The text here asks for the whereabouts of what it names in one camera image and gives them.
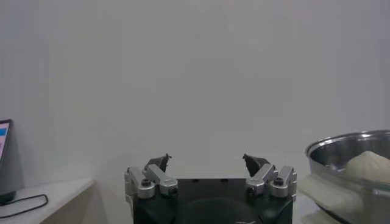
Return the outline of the black-tipped left gripper left finger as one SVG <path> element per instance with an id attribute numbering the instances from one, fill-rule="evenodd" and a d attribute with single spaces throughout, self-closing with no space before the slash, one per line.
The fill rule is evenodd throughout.
<path id="1" fill-rule="evenodd" d="M 176 197 L 179 182 L 166 174 L 170 158 L 171 156 L 166 153 L 150 159 L 143 168 L 128 167 L 124 174 L 126 199 L 130 200 L 134 196 L 142 200 L 150 199 L 155 197 L 157 191 L 165 197 Z"/>

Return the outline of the black-tipped left gripper right finger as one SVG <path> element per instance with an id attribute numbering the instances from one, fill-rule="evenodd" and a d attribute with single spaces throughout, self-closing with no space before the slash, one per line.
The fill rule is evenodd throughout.
<path id="1" fill-rule="evenodd" d="M 295 168 L 283 166 L 278 170 L 267 159 L 248 154 L 243 155 L 243 160 L 250 175 L 245 180 L 248 194 L 258 196 L 268 190 L 269 194 L 275 198 L 296 200 L 297 172 Z"/>

